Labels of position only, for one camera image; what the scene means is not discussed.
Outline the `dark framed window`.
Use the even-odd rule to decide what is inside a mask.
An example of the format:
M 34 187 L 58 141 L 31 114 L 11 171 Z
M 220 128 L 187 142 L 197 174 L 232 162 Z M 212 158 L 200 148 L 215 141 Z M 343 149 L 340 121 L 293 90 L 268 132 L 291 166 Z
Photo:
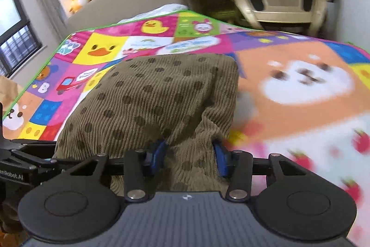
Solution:
M 1 75 L 9 77 L 41 49 L 20 0 L 1 0 Z

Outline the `white pillow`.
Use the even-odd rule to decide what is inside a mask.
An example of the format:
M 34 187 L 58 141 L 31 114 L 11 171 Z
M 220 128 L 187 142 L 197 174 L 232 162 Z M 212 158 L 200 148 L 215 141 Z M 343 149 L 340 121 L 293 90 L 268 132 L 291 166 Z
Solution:
M 164 16 L 167 14 L 173 14 L 178 11 L 186 11 L 188 10 L 189 7 L 187 7 L 184 4 L 165 4 L 161 7 L 158 7 L 154 10 L 147 11 L 145 13 L 140 13 L 134 17 L 127 18 L 127 19 L 121 19 L 119 23 L 124 23 L 124 22 L 133 22 L 133 21 L 138 21 L 142 19 L 149 19 L 149 18 L 155 18 L 158 16 Z

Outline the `brown dotted corduroy garment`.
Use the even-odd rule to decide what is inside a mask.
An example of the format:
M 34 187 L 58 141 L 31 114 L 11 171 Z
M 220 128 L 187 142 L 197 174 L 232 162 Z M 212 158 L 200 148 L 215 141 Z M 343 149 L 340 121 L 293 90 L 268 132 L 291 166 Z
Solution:
M 67 119 L 56 159 L 99 153 L 122 158 L 164 142 L 167 153 L 150 191 L 220 191 L 213 143 L 229 134 L 238 65 L 212 53 L 140 56 L 110 69 Z

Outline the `colourful cartoon play mat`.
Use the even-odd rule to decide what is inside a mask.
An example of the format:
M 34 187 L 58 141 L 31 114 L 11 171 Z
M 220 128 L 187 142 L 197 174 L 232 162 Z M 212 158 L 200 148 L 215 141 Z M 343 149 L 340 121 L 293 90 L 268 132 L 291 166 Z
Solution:
M 217 53 L 240 73 L 226 146 L 277 152 L 340 186 L 356 202 L 349 237 L 369 245 L 369 54 L 297 34 L 244 29 L 192 11 L 77 31 L 4 115 L 8 139 L 55 141 L 80 102 L 121 61 Z

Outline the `brown paper bag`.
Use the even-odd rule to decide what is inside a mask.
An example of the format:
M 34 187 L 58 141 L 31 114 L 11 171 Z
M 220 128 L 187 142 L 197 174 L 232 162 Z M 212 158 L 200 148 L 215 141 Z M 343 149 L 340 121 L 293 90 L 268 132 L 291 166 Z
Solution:
M 5 113 L 16 100 L 23 88 L 16 82 L 0 76 L 0 102 L 3 106 L 3 113 Z

